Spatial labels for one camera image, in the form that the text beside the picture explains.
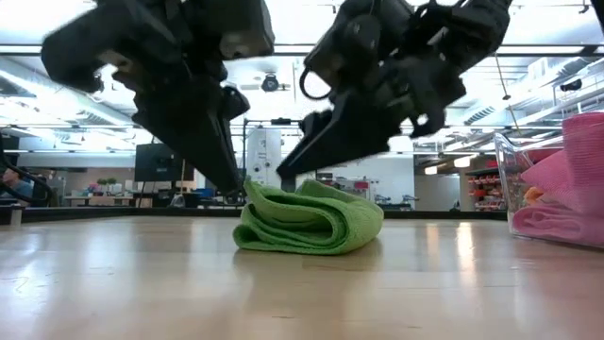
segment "white machine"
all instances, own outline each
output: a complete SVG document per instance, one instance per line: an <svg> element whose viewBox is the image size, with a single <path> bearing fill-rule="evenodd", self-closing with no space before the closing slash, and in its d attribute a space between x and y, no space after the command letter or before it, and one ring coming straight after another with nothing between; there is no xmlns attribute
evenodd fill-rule
<svg viewBox="0 0 604 340"><path fill-rule="evenodd" d="M281 178L277 166L281 163L281 130L258 127L247 137L247 175L252 180L279 188Z"/></svg>

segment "shelf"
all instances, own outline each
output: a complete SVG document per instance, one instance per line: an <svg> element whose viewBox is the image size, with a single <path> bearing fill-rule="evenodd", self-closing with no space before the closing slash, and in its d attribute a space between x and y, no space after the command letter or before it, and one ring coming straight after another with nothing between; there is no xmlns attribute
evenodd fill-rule
<svg viewBox="0 0 604 340"><path fill-rule="evenodd" d="M486 176L486 175L499 175L499 168L479 169L468 171L465 173L466 176Z"/></svg>

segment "monitor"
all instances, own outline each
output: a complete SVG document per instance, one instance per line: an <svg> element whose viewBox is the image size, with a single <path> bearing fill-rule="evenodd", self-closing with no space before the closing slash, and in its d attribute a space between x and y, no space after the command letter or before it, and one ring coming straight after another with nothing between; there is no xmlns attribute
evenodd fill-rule
<svg viewBox="0 0 604 340"><path fill-rule="evenodd" d="M194 168L185 164L184 180L193 180ZM135 181L176 181L182 176L182 158L166 144L136 146Z"/></svg>

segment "ceiling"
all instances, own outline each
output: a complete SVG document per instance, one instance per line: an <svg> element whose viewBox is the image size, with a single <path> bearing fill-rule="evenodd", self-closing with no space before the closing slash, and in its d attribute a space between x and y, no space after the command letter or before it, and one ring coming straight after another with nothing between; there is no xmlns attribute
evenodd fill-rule
<svg viewBox="0 0 604 340"><path fill-rule="evenodd" d="M337 8L337 5L342 3L329 0L265 2L271 12L273 30L279 44L316 43L333 21L334 7ZM412 5L420 5L425 1L409 2ZM456 1L439 1L441 4L454 2ZM514 0L511 9L512 22L504 43L603 43L604 38L594 11L590 9L579 13L582 4L582 0ZM92 9L93 6L93 1L86 0L0 0L0 45L40 44L46 34ZM555 52L557 49L515 47L514 52L518 51L530 54ZM598 59L549 58L546 60L547 66L543 60L540 61L541 64L536 63L538 59L531 56L499 60L488 58L470 69L462 76L468 95L449 108L447 123L453 126L471 124L473 127L485 128L443 129L435 136L416 141L415 151L455 152L478 150L479 146L484 146L481 150L488 151L491 147L489 142L492 130L497 131L500 129L498 127L512 125L513 118L518 119L523 128L535 125L558 126L563 118L582 112L581 108L578 109L581 104L584 105L583 108L598 107L599 96L604 95L598 92L601 88L599 83L604 80ZM238 60L228 62L226 68L229 73L228 82L237 85L250 101L252 109L245 115L247 119L300 119L310 111L328 107L328 103L312 102L299 92L297 82L303 68L302 59L299 57ZM94 147L109 149L133 149L135 144L148 143L152 138L150 134L126 126L131 124L128 117L136 112L132 102L134 93L113 81L110 77L112 71L109 67L101 70L106 90L89 95L76 93L50 82L38 57L0 57L0 78L7 78L26 92L36 95L35 98L24 97L22 93L13 97L0 96L0 125L46 124L49 127L5 132L21 136L31 132L29 135L53 140L53 146L66 149L73 149L78 140L94 141ZM259 90L258 87L268 72L276 74L280 83L291 85L290 90L275 93ZM560 81L579 76L584 82L580 91L562 93L555 90L558 87L554 85L559 85ZM328 90L317 77L310 76L307 82L307 88L312 94L322 94ZM502 83L505 84L505 90L512 95L509 102L501 100L505 94ZM569 101L573 105L544 113L549 108ZM514 115L507 110L508 104L511 104ZM120 128L73 130L51 127L66 122L78 122L87 126L118 125ZM242 122L243 116L232 122L233 134L241 134L239 125ZM557 133L556 130L546 132L551 133L541 140ZM299 131L287 131L284 134L287 134L284 136L286 145L291 147L300 138ZM531 139L540 135L544 135L543 130L525 128L521 132L511 133L510 137L525 145L532 140L541 141L538 138ZM234 142L235 148L241 149L241 137L235 136ZM81 147L91 145L92 142L80 143ZM427 155L425 161L429 162L431 158L434 157Z"/></svg>

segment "clear plastic bin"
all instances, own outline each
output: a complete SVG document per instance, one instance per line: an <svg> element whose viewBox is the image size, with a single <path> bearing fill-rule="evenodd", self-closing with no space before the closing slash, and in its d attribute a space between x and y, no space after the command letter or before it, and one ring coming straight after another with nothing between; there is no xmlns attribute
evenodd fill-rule
<svg viewBox="0 0 604 340"><path fill-rule="evenodd" d="M604 247L604 124L568 130L559 143L532 149L495 135L510 231Z"/></svg>

